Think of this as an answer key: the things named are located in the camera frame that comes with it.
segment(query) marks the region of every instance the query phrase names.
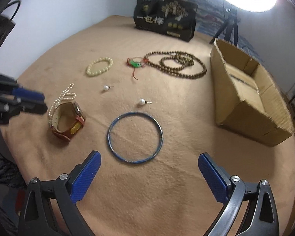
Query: tripod leg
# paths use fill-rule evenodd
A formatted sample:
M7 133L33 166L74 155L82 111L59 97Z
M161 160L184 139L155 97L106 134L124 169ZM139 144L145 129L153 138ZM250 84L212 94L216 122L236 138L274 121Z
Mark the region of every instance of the tripod leg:
M238 25L237 22L234 23L234 45L237 47L238 44Z
M221 27L219 28L219 30L216 32L216 34L213 36L212 40L209 42L210 44L213 44L214 43L214 40L216 38L219 37L219 35L224 31L224 29L226 28L226 26L228 25L228 20L226 20L222 25Z
M234 24L232 24L231 22L229 22L227 24L226 33L225 33L225 36L224 36L224 40L225 41L228 41L229 42L231 33L233 32L233 28L234 28Z

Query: cardboard box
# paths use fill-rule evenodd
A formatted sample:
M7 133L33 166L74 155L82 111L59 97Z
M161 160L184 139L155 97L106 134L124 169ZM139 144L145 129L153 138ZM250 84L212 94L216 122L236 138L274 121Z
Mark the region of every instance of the cardboard box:
M266 69L223 40L211 51L217 125L267 146L294 133L291 115Z

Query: blue textured pad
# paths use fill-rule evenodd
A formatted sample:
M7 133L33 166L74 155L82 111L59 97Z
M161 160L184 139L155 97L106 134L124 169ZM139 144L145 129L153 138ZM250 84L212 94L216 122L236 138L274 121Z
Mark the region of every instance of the blue textured pad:
M100 166L101 154L96 152L72 184L70 199L73 204L83 199Z
M200 154L198 159L198 167L207 184L209 185L211 192L213 193L217 202L223 204L228 202L228 190L227 184L217 173L210 161L204 154Z
M28 98L37 101L44 101L45 96L43 93L36 92L33 90L27 90L23 88L15 88L12 90L12 95L16 96L17 98Z

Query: string of pearls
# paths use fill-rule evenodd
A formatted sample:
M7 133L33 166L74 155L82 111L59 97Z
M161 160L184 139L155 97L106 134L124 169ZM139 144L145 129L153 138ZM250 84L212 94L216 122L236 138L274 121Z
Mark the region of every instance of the string of pearls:
M107 61L109 63L109 65L107 67L101 69L101 70L98 70L98 71L94 72L94 73L91 72L92 66L95 65L98 62L101 62L101 61ZM87 75L90 76L90 77L92 77L92 76L98 76L100 74L103 74L104 72L107 72L108 69L110 69L112 67L112 65L113 65L113 61L112 61L111 58L101 57L100 59L93 61L92 64L89 64L88 65L88 67L87 67Z
M51 107L48 111L49 123L51 123L51 120L53 118L53 114L62 101L71 101L76 98L76 94L73 92L70 92L73 87L74 87L74 83L71 83L63 92L61 92L61 95L59 96L59 98L57 98L54 101L54 103L51 105Z

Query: wall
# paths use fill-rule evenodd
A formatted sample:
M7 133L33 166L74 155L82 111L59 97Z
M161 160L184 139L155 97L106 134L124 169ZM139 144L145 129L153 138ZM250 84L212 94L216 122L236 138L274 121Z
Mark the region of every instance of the wall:
M0 72L18 77L40 55L109 15L132 16L136 0L22 0L0 48ZM11 15L13 8L5 11ZM255 47L284 92L295 83L295 11L286 0L267 12L239 11L239 34Z

